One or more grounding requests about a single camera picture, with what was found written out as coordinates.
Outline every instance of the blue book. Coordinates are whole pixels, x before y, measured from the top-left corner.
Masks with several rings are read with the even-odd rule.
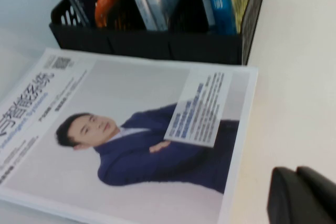
[[[216,30],[219,34],[237,34],[235,15],[231,0],[211,0]]]

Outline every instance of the man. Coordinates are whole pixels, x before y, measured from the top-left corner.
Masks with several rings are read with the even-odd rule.
[[[238,121],[221,121],[213,148],[165,141],[176,104],[138,112],[121,127],[90,113],[70,116],[56,135],[62,146],[94,147],[100,180],[111,186],[141,182],[186,182],[224,193]]]

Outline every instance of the plastic file organizer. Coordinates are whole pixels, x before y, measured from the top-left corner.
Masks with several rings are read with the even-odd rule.
[[[197,22],[200,15],[205,15],[201,1],[181,0],[170,19],[168,32],[82,27],[69,0],[62,0],[52,10],[49,26],[63,49],[149,59],[246,65],[263,0],[248,0],[241,32],[236,36],[205,33],[207,24]],[[183,27],[188,27],[189,32],[184,33]]]

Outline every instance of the man's hand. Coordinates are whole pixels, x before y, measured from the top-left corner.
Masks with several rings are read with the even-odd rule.
[[[166,148],[168,145],[170,145],[170,141],[163,141],[158,144],[155,144],[149,148],[150,153],[159,152],[161,149]]]

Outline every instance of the suit jacket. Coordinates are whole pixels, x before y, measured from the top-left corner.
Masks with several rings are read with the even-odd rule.
[[[176,104],[131,116],[123,128],[146,128],[95,148],[100,180],[112,186],[141,182],[186,182],[224,192],[239,121],[221,121],[214,148],[171,142],[150,153],[161,141]]]

